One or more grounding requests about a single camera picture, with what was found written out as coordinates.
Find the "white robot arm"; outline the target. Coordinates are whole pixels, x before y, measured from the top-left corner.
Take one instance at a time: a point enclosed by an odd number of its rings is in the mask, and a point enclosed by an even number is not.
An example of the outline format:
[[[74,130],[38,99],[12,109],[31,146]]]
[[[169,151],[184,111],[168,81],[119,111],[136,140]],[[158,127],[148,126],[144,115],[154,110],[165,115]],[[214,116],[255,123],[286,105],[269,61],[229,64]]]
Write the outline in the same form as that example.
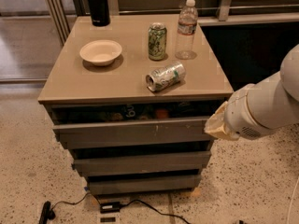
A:
[[[280,70],[235,91],[205,124],[205,133],[225,140],[254,140],[299,122],[299,45]]]

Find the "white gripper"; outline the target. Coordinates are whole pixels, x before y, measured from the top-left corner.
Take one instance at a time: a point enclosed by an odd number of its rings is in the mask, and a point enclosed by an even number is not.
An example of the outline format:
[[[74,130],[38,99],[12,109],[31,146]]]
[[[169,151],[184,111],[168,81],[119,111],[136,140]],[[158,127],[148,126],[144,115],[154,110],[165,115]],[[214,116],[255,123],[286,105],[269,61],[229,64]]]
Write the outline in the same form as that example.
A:
[[[250,113],[248,94],[253,84],[235,91],[206,121],[205,133],[223,140],[236,141],[239,137],[255,140],[273,134]]]

